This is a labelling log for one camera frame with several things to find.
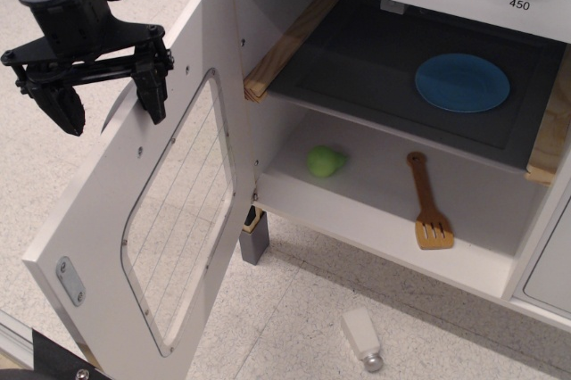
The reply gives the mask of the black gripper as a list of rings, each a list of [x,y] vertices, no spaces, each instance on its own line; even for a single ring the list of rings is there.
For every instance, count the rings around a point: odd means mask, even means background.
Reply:
[[[173,68],[160,25],[121,21],[107,0],[20,0],[43,36],[6,51],[21,92],[65,133],[81,136],[85,109],[75,88],[132,78],[154,125],[166,118],[166,77]]]

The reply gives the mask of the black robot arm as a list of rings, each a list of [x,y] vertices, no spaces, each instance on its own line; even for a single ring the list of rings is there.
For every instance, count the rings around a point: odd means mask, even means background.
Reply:
[[[132,78],[153,123],[165,119],[166,77],[174,61],[162,26],[115,18],[109,6],[115,0],[18,1],[43,36],[5,51],[1,63],[12,68],[21,93],[64,132],[80,136],[85,126],[75,88],[112,79]]]

